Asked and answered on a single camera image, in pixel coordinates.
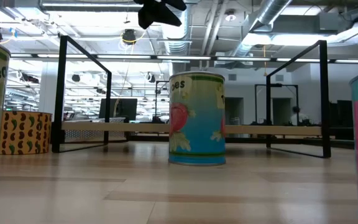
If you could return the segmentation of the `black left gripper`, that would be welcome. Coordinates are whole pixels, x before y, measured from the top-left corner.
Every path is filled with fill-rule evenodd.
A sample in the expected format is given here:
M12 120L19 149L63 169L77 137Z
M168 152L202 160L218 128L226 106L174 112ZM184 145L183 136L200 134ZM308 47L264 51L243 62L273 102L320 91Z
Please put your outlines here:
M168 4L180 11L185 11L187 9L183 0L163 1L165 4ZM142 8L138 11L138 22L141 28L147 29L154 22L177 27L181 26L181 21L176 15L166 13L167 7L164 3L157 2L156 0L134 0L134 2L142 5Z

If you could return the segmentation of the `blue tomatoes label can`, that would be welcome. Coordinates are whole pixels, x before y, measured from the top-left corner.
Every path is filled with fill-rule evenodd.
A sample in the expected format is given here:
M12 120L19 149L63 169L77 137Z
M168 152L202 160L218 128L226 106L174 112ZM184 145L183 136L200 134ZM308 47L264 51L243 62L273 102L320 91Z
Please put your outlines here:
M172 164L226 163L225 96L222 75L182 72L169 79L169 157Z

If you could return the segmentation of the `short yellow bean-print can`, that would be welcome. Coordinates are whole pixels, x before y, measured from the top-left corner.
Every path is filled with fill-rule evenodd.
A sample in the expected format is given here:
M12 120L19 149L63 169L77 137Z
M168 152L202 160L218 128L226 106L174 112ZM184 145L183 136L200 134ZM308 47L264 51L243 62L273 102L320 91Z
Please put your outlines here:
M52 114L4 111L0 155L44 154L50 149Z

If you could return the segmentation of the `black-framed wooden shelf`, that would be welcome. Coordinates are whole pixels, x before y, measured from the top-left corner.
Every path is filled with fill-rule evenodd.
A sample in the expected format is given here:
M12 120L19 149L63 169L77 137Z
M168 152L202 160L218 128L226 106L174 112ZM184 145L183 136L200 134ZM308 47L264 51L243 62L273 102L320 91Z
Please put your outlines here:
M107 145L108 132L110 131L128 131L128 132L158 132L167 131L168 126L166 124L157 123L111 123L109 118L106 117L102 123L94 122L64 122L63 121L63 96L65 89L65 72L67 63L67 45L71 44L77 48L83 55L93 61L96 65L101 67L108 75L107 84L107 102L110 102L111 98L111 79L112 72L109 71L104 65L98 61L93 55L86 51L80 44L75 42L71 37L63 35L60 37L60 48L58 54L58 75L57 75L57 90L56 90L56 105L55 105L55 120L52 125L52 151L60 153L60 134L63 130L87 130L87 131L102 131L104 133L103 144ZM320 96L321 96L321 126L320 127L299 127L299 126L274 126L271 121L271 77L296 62L302 56L312 51L315 48L319 48L319 75L320 75ZM285 62L282 66L275 69L272 73L266 76L266 117L267 124L263 126L249 126L249 125L229 125L226 126L226 131L229 134L264 134L266 139L263 140L266 143L267 149L271 149L272 135L301 135L301 136L313 136L320 135L323 139L322 143L322 155L321 158L327 159L331 157L331 141L330 141L330 125L329 125L329 83L328 83L328 44L325 40L318 40L313 45L307 47L301 51L298 55Z

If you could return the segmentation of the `black computer monitor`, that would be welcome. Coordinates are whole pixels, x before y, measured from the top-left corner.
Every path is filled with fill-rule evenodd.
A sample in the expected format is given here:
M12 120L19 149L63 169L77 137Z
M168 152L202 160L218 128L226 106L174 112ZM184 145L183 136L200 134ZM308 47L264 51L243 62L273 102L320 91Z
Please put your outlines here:
M110 118L127 118L129 121L136 120L137 99L135 98L111 98L110 99Z

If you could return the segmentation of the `silver perforated metal tray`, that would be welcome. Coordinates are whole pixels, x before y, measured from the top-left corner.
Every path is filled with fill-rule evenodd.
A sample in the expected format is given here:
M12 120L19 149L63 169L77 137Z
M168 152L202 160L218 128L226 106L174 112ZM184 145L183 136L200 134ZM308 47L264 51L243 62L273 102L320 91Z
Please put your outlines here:
M109 122L124 123L125 120L126 120L125 117L117 117L117 118L110 118ZM70 122L104 123L104 118L74 120ZM69 129L69 130L64 130L64 133L65 133L65 142L96 142L96 141L103 142L104 141L104 131ZM124 131L109 132L109 141L125 141L125 140L127 139Z

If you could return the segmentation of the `ribbed silver ventilation duct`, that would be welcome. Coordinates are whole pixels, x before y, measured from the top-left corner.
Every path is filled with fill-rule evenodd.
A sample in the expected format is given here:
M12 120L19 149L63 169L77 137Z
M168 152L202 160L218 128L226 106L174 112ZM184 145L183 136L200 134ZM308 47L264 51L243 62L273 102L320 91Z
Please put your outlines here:
M190 51L190 20L184 17L180 27L163 25L162 34L169 55L188 55Z

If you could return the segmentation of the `black metal frame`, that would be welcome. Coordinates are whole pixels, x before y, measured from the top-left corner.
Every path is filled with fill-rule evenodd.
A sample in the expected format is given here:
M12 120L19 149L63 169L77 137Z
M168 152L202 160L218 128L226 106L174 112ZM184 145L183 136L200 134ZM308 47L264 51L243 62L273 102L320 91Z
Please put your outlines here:
M281 83L271 84L270 89L270 122L275 126L296 126L296 122L291 121L291 117L297 114L293 112L293 107L299 106L298 85L288 85ZM254 108L255 124L267 124L265 109L266 84L254 85Z
M154 123L156 123L158 121L158 115L157 115L157 108L158 108L158 95L161 94L161 90L167 90L165 88L165 85L168 83L168 81L164 81L164 80L157 80L155 82L155 97L154 97L154 116L152 118L152 121Z

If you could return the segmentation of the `wide silver ventilation duct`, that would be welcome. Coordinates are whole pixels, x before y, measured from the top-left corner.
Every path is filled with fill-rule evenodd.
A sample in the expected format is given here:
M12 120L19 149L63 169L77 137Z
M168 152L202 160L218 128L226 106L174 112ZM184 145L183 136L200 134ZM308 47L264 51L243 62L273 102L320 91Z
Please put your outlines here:
M264 38L254 31L271 32L274 21L292 0L263 0L260 8L247 15L241 26L242 39L231 52L232 57L245 57Z

